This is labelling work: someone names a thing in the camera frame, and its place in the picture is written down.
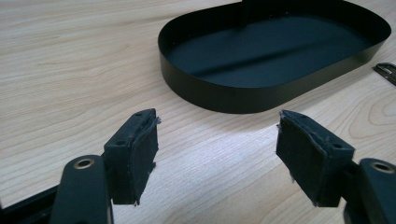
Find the black metal tray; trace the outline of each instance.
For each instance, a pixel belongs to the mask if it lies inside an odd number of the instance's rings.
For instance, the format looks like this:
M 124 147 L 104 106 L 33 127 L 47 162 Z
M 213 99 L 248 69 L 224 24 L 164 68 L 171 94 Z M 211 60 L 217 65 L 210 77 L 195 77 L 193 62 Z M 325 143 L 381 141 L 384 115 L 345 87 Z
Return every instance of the black metal tray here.
M 163 77 L 185 100 L 224 113 L 281 105 L 367 62 L 390 35 L 345 1 L 244 1 L 169 21 Z

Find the light wood surface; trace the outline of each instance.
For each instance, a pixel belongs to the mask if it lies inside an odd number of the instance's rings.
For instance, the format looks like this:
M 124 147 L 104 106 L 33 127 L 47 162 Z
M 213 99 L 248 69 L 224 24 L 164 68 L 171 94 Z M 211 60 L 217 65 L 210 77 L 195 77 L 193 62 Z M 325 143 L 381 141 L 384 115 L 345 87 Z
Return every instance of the light wood surface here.
M 315 119 L 357 150 L 396 163 L 396 89 L 372 70 L 396 63 L 396 35 L 366 65 L 272 110 L 229 115 L 163 81 L 157 36 L 173 18 L 227 0 L 0 0 L 0 198 L 10 206 L 100 155 L 133 113 L 156 108 L 160 150 L 141 205 L 116 223 L 343 223 L 315 208 L 276 156 L 278 112 Z M 396 30 L 396 1 L 353 0 Z

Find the black object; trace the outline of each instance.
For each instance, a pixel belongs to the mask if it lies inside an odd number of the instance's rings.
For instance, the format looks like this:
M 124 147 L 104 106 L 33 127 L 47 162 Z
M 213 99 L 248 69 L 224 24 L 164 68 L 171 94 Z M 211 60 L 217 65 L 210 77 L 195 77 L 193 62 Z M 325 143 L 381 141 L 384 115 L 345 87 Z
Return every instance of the black object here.
M 374 70 L 387 81 L 396 86 L 396 65 L 393 63 L 378 63 Z
M 163 77 L 185 100 L 225 113 L 271 109 L 367 62 L 390 35 L 345 1 L 243 1 L 169 21 Z
M 276 155 L 315 206 L 346 200 L 346 223 L 396 223 L 396 166 L 352 161 L 354 148 L 311 118 L 280 113 Z
M 1 209 L 0 223 L 112 223 L 112 205 L 139 204 L 158 151 L 155 109 L 133 114 L 101 156 L 76 158 L 59 186 Z

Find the clamp jaw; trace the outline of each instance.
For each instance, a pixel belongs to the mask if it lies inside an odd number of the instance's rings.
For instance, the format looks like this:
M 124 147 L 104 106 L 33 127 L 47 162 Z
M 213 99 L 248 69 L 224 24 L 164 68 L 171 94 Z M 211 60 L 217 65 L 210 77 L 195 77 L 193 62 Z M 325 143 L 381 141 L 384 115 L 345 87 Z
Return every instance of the clamp jaw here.
M 314 206 L 346 200 L 346 223 L 396 223 L 396 166 L 376 159 L 352 161 L 355 149 L 292 111 L 280 113 L 276 155 Z
M 1 209 L 1 223 L 113 223 L 112 204 L 139 204 L 158 151 L 155 109 L 133 114 L 105 144 L 64 167 L 59 186 Z

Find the wooden table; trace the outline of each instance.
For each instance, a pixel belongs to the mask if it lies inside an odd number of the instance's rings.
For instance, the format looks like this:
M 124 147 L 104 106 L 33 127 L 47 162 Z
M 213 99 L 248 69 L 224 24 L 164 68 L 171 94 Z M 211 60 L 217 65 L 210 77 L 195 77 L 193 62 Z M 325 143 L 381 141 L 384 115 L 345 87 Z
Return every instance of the wooden table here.
M 357 150 L 396 163 L 396 89 L 372 70 L 396 63 L 396 34 L 366 65 L 272 110 L 221 114 L 163 81 L 158 33 L 226 0 L 0 0 L 0 198 L 4 207 L 59 183 L 68 161 L 100 155 L 134 112 L 155 107 L 160 150 L 141 205 L 116 223 L 343 223 L 315 208 L 276 156 L 281 109 L 315 119 Z M 396 1 L 353 0 L 396 30 Z

